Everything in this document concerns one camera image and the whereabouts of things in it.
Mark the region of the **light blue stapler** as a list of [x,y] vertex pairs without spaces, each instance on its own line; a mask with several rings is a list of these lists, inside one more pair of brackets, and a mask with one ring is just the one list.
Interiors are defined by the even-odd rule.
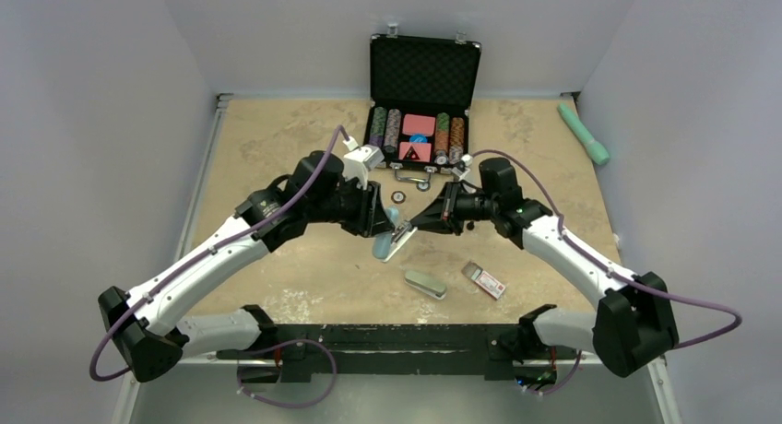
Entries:
[[408,220],[401,218],[395,206],[387,208],[385,213],[393,222],[394,229],[378,235],[372,249],[373,257],[383,263],[387,263],[418,230]]

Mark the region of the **green white stapler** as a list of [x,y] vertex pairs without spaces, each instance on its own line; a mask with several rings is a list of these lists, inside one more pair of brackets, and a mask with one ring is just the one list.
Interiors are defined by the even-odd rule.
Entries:
[[404,281],[414,289],[437,300],[442,300],[447,292],[447,285],[422,272],[406,270]]

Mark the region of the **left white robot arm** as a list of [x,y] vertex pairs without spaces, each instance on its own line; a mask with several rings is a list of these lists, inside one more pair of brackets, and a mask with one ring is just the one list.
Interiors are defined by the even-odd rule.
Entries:
[[342,158],[316,150],[293,173],[250,193],[216,232],[180,261],[129,290],[112,286],[98,297],[106,337],[140,383],[181,359],[216,350],[251,358],[275,346],[273,324],[258,307],[197,319],[187,313],[248,265],[302,236],[313,223],[335,223],[351,235],[372,238],[393,230],[381,185],[369,178],[385,160],[377,147],[357,147]]

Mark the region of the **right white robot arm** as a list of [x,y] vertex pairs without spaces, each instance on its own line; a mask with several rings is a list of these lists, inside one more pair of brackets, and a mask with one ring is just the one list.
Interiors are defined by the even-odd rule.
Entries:
[[594,312],[544,305],[520,317],[510,351],[538,357],[551,347],[585,350],[625,378],[680,343],[664,280],[619,265],[577,238],[551,207],[524,196],[508,158],[478,167],[480,189],[472,194],[446,183],[432,203],[412,218],[414,228],[460,235],[469,222],[489,221],[518,249],[536,256],[569,281]]

